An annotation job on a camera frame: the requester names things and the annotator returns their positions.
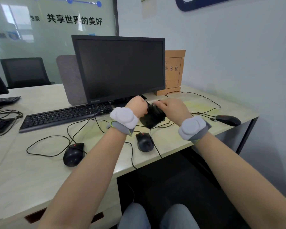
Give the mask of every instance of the desk surface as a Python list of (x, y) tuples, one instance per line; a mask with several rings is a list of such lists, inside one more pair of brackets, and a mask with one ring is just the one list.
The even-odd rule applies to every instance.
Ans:
[[(216, 96), (186, 86), (182, 86), (181, 90), (204, 95), (220, 104), (221, 109), (211, 111), (210, 115), (233, 115), (240, 119), (242, 123), (258, 117), (258, 114), (250, 109)], [(9, 108), (19, 110), (24, 115), (70, 107), (62, 84), (12, 89), (8, 95), (3, 96), (21, 96), (21, 100), (15, 105), (9, 106)], [(144, 96), (149, 102), (166, 98), (165, 96), (155, 96), (153, 93), (148, 93)], [(190, 111), (204, 112), (216, 107), (208, 99), (191, 93), (172, 93), (169, 94), (169, 97), (183, 100)], [(210, 129), (213, 135), (232, 128), (221, 122), (205, 119), (213, 126)], [(67, 136), (66, 130), (69, 124), (19, 134), (18, 130), (22, 121), (23, 119), (19, 120), (9, 133), (0, 138), (0, 224), (3, 221), (8, 223), (9, 221), (23, 218), (47, 207), (73, 169), (63, 164), (62, 158), (64, 153), (53, 158), (26, 153), (27, 147), (39, 139), (50, 135)], [(106, 131), (105, 126), (107, 123), (104, 121), (98, 122), (103, 131)], [(78, 123), (70, 127), (70, 134), (74, 135), (84, 123)], [(137, 126), (135, 130), (149, 132), (145, 127)], [(89, 152), (102, 135), (103, 133), (99, 130), (96, 122), (90, 120), (75, 136), (75, 140), (76, 142), (84, 142), (85, 151)], [(152, 129), (151, 136), (162, 157), (192, 145), (191, 142), (180, 138), (178, 126), (176, 125), (168, 128)], [(132, 137), (127, 136), (126, 141), (131, 142), (133, 145), (133, 164), (137, 168), (160, 159), (156, 149), (147, 153), (141, 152), (137, 147), (134, 135)], [(30, 151), (54, 155), (67, 145), (68, 141), (65, 138), (50, 138), (39, 142)], [(124, 144), (114, 169), (113, 178), (133, 170), (131, 146)]]

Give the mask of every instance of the black floor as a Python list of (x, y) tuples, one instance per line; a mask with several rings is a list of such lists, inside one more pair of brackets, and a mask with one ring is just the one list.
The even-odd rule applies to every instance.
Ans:
[(166, 210), (176, 203), (190, 210), (200, 229), (249, 228), (225, 193), (179, 152), (117, 180), (122, 213), (133, 201), (131, 186), (134, 202), (144, 207), (152, 228), (158, 228)]

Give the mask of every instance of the right arm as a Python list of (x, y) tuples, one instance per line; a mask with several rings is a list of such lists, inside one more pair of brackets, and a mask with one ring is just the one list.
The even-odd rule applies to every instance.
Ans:
[[(178, 126), (192, 117), (181, 100), (167, 99), (155, 104)], [(286, 199), (269, 181), (210, 133), (195, 146), (251, 228), (286, 229)]]

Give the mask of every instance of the light blue jeans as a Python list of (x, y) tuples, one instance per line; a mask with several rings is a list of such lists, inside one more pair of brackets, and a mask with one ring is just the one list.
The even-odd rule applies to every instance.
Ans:
[[(138, 203), (130, 204), (122, 215), (118, 229), (150, 229), (144, 208)], [(164, 214), (160, 229), (199, 229), (199, 227), (185, 205), (175, 204)]]

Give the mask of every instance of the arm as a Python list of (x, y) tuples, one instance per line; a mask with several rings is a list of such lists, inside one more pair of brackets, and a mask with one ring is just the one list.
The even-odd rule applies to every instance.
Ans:
[[(137, 116), (147, 111), (141, 97), (126, 107)], [(63, 183), (42, 216), (38, 229), (88, 228), (97, 211), (116, 166), (126, 134), (109, 128)]]
[[(178, 126), (192, 117), (181, 100), (167, 99), (155, 104)], [(286, 199), (269, 181), (210, 133), (196, 147), (251, 228), (286, 229)]]

